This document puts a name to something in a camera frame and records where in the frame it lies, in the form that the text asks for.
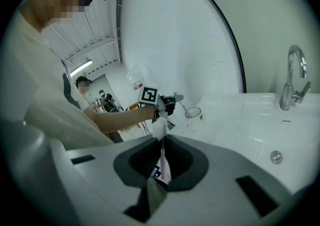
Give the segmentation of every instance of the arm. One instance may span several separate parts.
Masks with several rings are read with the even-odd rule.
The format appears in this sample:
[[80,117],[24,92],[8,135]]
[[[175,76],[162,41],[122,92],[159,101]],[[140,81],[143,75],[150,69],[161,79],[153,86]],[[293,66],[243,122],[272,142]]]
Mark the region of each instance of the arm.
[[153,119],[156,111],[156,106],[150,105],[125,112],[95,113],[89,106],[84,113],[99,127],[101,132],[108,133]]

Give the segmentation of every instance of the background person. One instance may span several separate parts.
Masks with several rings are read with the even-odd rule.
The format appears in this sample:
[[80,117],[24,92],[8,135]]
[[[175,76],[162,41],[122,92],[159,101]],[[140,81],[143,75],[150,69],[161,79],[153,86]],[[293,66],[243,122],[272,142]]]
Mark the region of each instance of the background person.
[[60,140],[67,150],[113,144],[103,133],[152,119],[157,110],[145,106],[128,112],[97,113],[76,89],[63,61],[49,50],[44,28],[91,1],[26,0],[13,16],[2,43],[2,55],[15,56],[37,85],[24,120],[47,137]]

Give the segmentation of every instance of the black slot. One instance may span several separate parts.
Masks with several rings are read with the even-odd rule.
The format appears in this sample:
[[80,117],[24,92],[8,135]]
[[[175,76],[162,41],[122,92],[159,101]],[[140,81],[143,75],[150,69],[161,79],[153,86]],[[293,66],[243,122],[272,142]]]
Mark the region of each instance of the black slot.
[[71,159],[72,164],[81,164],[81,163],[85,163],[91,160],[94,160],[95,157],[92,155],[86,155],[86,156],[81,156],[81,157],[77,157],[77,158],[73,158]]
[[250,177],[235,179],[261,216],[265,216],[278,207],[273,199]]

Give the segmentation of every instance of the hand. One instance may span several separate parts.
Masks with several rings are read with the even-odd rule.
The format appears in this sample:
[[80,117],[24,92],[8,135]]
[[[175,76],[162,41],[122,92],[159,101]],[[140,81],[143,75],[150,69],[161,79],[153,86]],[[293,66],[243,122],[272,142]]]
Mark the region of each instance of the hand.
[[142,107],[145,110],[148,119],[154,119],[158,108],[155,105],[146,105]]

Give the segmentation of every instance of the gray fabric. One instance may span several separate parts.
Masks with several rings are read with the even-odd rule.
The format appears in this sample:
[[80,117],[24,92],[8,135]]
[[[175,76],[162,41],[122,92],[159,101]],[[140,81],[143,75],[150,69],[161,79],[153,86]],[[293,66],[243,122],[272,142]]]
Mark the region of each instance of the gray fabric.
[[157,210],[157,208],[161,205],[163,200],[166,198],[167,192],[166,190],[159,185],[152,177],[146,182],[147,185],[147,196],[148,196],[148,204],[150,215]]

